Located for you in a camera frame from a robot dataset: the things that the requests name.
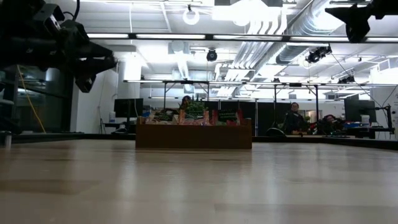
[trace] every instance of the sitting person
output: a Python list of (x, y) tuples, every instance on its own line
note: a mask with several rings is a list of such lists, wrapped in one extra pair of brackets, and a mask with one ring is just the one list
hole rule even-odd
[(333, 134), (344, 129), (344, 121), (329, 114), (318, 122), (318, 134)]
[(282, 130), (285, 134), (292, 134), (293, 131), (303, 131), (302, 128), (305, 124), (303, 116), (299, 114), (299, 104), (292, 103), (290, 111), (286, 114)]
[(191, 103), (191, 101), (192, 101), (192, 99), (191, 99), (191, 97), (190, 96), (184, 96), (183, 98), (182, 98), (182, 102), (181, 102), (181, 105), (180, 105), (180, 110), (185, 110), (185, 109), (187, 109), (187, 106)]

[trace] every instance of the wire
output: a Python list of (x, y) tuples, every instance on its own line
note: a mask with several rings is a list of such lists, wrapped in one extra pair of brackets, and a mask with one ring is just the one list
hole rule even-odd
[[(337, 60), (337, 58), (333, 55), (333, 54), (331, 54), (331, 56), (333, 56), (333, 58), (335, 58), (335, 60), (336, 60), (336, 62), (340, 65), (340, 67), (344, 70), (344, 72), (345, 73), (347, 73), (347, 75), (351, 75), (350, 73), (348, 73), (347, 72), (347, 70), (341, 65), (341, 63)], [(379, 105), (380, 107), (382, 107), (381, 105), (380, 105), (380, 103), (378, 103), (369, 93), (368, 93), (368, 91), (367, 90), (365, 90), (364, 88), (362, 88), (362, 86), (359, 84), (359, 83), (357, 83), (357, 82), (355, 82), (355, 84), (357, 84), (374, 102), (376, 102), (377, 103), (377, 105)]]
[(40, 125), (40, 127), (42, 128), (43, 133), (46, 134), (45, 129), (44, 129), (44, 126), (43, 126), (43, 124), (42, 124), (42, 120), (40, 120), (39, 116), (37, 115), (36, 110), (35, 110), (35, 108), (34, 108), (32, 102), (31, 102), (31, 100), (30, 100), (30, 96), (29, 96), (29, 94), (27, 93), (26, 86), (25, 86), (25, 81), (24, 81), (24, 77), (22, 76), (22, 72), (21, 72), (21, 69), (19, 68), (19, 65), (17, 65), (17, 69), (18, 69), (19, 77), (21, 78), (21, 81), (22, 81), (22, 86), (23, 86), (24, 89), (25, 89), (25, 94), (26, 94), (26, 97), (27, 97), (27, 101), (29, 102), (30, 107), (32, 108), (33, 114), (35, 114), (35, 117), (36, 117), (37, 121), (39, 122), (39, 125)]
[(72, 18), (74, 18), (75, 17), (75, 15), (73, 15), (71, 12), (63, 12), (64, 14), (68, 14), (68, 15), (71, 15), (72, 16)]
[[(344, 66), (342, 66), (342, 64), (337, 60), (337, 58), (333, 55), (333, 54), (331, 54), (332, 56), (333, 56), (333, 58), (335, 58), (335, 60), (337, 61), (337, 63), (340, 65), (340, 67), (344, 70), (344, 72), (345, 73), (347, 73), (347, 75), (351, 75), (351, 74), (349, 74), (348, 72), (347, 72), (347, 70), (344, 68)], [(381, 107), (381, 108), (384, 108), (384, 104), (387, 102), (387, 100), (391, 97), (391, 95), (395, 92), (395, 90), (396, 90), (396, 88), (398, 87), (398, 85), (391, 91), (391, 93), (390, 93), (390, 95), (387, 97), (387, 99), (384, 101), (384, 103), (382, 104), (382, 105), (380, 105), (380, 103), (378, 103), (369, 93), (368, 93), (368, 91), (366, 91), (364, 88), (362, 88), (362, 86), (359, 84), (359, 83), (357, 83), (357, 82), (355, 82), (375, 103), (377, 103), (377, 105), (379, 105), (379, 107)], [(386, 118), (386, 122), (387, 122), (387, 124), (388, 124), (388, 118), (387, 118), (387, 114), (386, 114), (386, 112), (384, 111), (384, 109), (382, 109), (382, 111), (383, 111), (383, 113), (384, 113), (384, 116), (385, 116), (385, 118)]]
[(102, 101), (102, 94), (104, 92), (104, 85), (105, 85), (105, 74), (103, 74), (101, 93), (99, 94), (99, 102), (98, 102), (97, 108), (98, 108), (98, 113), (99, 113), (99, 126), (101, 127), (101, 133), (102, 133), (102, 128), (103, 128), (104, 132), (106, 134), (106, 130), (105, 130), (105, 127), (104, 127), (102, 114), (101, 114), (101, 101)]
[(79, 15), (80, 12), (80, 0), (76, 0), (76, 11), (75, 11), (75, 15), (73, 16), (73, 21), (76, 21), (77, 16)]

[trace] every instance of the white wall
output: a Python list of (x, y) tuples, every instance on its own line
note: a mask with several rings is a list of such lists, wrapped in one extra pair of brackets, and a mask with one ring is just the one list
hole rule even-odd
[[(119, 74), (113, 70), (97, 74), (94, 86), (89, 93), (82, 93), (76, 85), (73, 87), (71, 131), (98, 134), (100, 114), (103, 121), (107, 123), (109, 112), (113, 111), (115, 99), (139, 98), (139, 84), (124, 83), (123, 76), (122, 65)], [(118, 118), (116, 122), (125, 120), (126, 118)], [(108, 134), (111, 131), (114, 131), (114, 128), (106, 128)]]

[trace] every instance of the monitor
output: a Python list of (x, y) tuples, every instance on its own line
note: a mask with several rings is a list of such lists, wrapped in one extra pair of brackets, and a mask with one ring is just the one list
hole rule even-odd
[(361, 122), (361, 115), (369, 115), (370, 122), (377, 122), (374, 101), (369, 100), (344, 100), (346, 121)]
[(144, 99), (142, 98), (117, 99), (114, 101), (114, 112), (116, 113), (117, 118), (136, 118), (137, 116), (142, 116), (143, 107)]

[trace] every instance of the wooden planter box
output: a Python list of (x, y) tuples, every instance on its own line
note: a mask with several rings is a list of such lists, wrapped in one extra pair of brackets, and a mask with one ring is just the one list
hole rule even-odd
[(251, 149), (251, 121), (240, 126), (143, 124), (136, 128), (136, 148)]

